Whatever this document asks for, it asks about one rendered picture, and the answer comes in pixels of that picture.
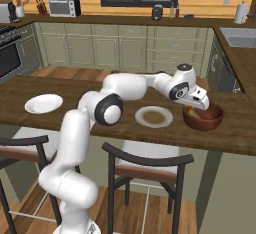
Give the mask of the black round canister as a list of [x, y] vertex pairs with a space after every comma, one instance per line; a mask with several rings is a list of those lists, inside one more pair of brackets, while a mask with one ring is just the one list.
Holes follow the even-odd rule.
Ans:
[[162, 19], [163, 15], [163, 6], [160, 4], [156, 4], [152, 8], [152, 19], [154, 21], [158, 21]]

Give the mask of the brown knife block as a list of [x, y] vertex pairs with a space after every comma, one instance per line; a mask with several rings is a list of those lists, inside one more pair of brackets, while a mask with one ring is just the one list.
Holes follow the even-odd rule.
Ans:
[[37, 9], [40, 15], [45, 15], [47, 13], [47, 8], [43, 0], [36, 0]]

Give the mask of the tan potato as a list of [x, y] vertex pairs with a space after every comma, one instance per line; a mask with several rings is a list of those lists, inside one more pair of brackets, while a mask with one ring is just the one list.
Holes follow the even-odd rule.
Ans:
[[194, 118], [200, 119], [200, 116], [192, 109], [188, 111], [188, 114]]

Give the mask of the silver toaster oven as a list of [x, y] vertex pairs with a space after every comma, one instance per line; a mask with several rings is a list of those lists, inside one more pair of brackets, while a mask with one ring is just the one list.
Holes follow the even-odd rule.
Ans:
[[49, 0], [48, 10], [51, 17], [71, 17], [81, 15], [80, 0]]

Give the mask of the dark dishwasher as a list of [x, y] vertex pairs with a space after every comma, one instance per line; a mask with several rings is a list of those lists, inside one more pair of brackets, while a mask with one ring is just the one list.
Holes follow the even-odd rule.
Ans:
[[217, 36], [213, 37], [206, 78], [211, 91], [243, 93]]

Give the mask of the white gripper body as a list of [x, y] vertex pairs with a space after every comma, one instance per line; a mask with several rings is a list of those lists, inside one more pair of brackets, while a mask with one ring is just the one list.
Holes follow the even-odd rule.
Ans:
[[206, 94], [190, 94], [188, 96], [188, 105], [197, 109], [207, 110], [210, 101]]

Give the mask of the plain white plate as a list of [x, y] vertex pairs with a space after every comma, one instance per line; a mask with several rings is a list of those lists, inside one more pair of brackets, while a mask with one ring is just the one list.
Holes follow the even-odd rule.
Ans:
[[42, 94], [29, 99], [24, 108], [31, 114], [45, 114], [58, 109], [63, 98], [57, 94]]

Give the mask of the white paper towel roll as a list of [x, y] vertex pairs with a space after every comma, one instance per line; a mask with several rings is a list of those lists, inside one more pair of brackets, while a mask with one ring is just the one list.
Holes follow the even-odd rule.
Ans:
[[234, 18], [235, 24], [243, 24], [246, 22], [249, 6], [244, 2], [237, 5], [236, 14]]

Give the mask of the grey sink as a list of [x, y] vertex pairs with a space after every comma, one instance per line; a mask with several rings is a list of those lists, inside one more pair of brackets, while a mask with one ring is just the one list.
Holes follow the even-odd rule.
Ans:
[[256, 29], [220, 28], [230, 47], [256, 48]]

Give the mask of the black and silver coffee machine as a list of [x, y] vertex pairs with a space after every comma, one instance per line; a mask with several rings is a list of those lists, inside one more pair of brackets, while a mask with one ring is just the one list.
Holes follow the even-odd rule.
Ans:
[[0, 2], [0, 23], [16, 23], [16, 7], [12, 2]]

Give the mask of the black stove with oven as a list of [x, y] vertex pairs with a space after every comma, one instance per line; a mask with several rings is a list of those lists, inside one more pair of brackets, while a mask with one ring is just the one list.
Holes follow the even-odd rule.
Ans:
[[20, 38], [14, 26], [0, 26], [0, 84], [25, 70]]

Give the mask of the white pot with utensils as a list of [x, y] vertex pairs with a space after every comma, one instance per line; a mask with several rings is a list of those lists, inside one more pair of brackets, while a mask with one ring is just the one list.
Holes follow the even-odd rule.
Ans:
[[15, 6], [16, 15], [18, 17], [24, 17], [25, 16], [24, 6], [29, 3], [29, 0], [23, 0], [21, 2], [18, 2], [17, 0], [13, 0], [12, 3]]

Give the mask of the white plate with brown centre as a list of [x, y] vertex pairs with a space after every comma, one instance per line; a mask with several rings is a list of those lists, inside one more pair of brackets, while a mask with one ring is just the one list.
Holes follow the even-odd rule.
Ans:
[[135, 113], [135, 120], [142, 126], [149, 128], [164, 128], [173, 121], [172, 113], [163, 107], [146, 106]]

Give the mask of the dark wooden bar stool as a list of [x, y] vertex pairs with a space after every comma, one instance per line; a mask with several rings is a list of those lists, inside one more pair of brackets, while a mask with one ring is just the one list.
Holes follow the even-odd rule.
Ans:
[[[21, 127], [13, 138], [0, 137], [0, 169], [18, 161], [35, 162], [40, 171], [53, 161], [57, 153], [59, 132], [53, 130]], [[57, 198], [50, 195], [57, 225], [61, 215]], [[17, 234], [3, 184], [0, 178], [0, 201], [11, 234]]]
[[159, 182], [168, 193], [168, 210], [173, 214], [172, 234], [178, 234], [185, 166], [194, 162], [192, 154], [170, 158], [145, 158], [105, 142], [108, 153], [108, 234], [114, 228], [114, 192], [125, 186], [125, 205], [129, 205], [130, 181], [134, 178]]

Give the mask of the brown wooden bowl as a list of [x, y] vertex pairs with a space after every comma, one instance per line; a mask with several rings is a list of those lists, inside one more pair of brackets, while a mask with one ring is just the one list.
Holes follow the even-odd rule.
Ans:
[[198, 131], [211, 131], [217, 128], [224, 118], [224, 110], [215, 103], [210, 103], [207, 110], [201, 110], [192, 107], [200, 119], [194, 118], [188, 114], [187, 106], [182, 108], [183, 118], [185, 123], [192, 129]]

